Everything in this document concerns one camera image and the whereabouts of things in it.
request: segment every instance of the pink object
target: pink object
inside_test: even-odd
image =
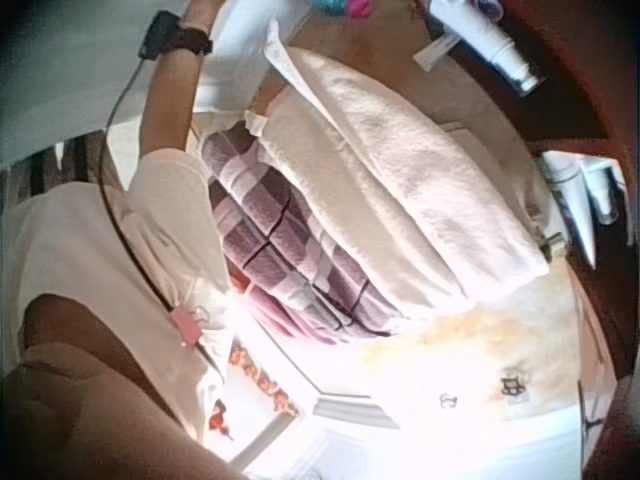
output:
[[[369,0],[347,0],[347,16],[351,18],[369,18],[371,2]]]
[[[195,321],[189,310],[183,306],[174,308],[171,311],[171,320],[173,320],[173,323],[175,323],[178,330],[180,330],[182,340],[187,346],[193,347],[198,343],[198,341],[200,341],[200,337],[202,337],[202,329]]]

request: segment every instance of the watch strap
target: watch strap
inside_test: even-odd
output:
[[[208,55],[213,48],[209,36],[197,28],[178,28],[169,44],[167,51],[187,49],[196,55]]]

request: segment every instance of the white towel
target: white towel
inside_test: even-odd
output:
[[[474,161],[409,102],[330,59],[285,49],[275,23],[265,55],[300,95],[271,104],[262,144],[403,313],[467,310],[548,272]]]

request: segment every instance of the plaid blanket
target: plaid blanket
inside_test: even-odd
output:
[[[348,341],[388,336],[400,317],[360,266],[322,228],[303,195],[262,157],[244,127],[210,135],[202,157],[227,257],[304,329]]]

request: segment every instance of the wall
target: wall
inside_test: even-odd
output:
[[[35,2],[8,38],[0,65],[0,168],[62,140],[103,128],[137,63],[154,13],[184,0]],[[259,45],[270,17],[289,37],[309,6],[298,0],[230,0],[215,27],[214,55],[201,78],[197,110],[243,108],[266,72]],[[116,121],[142,112],[147,65]]]

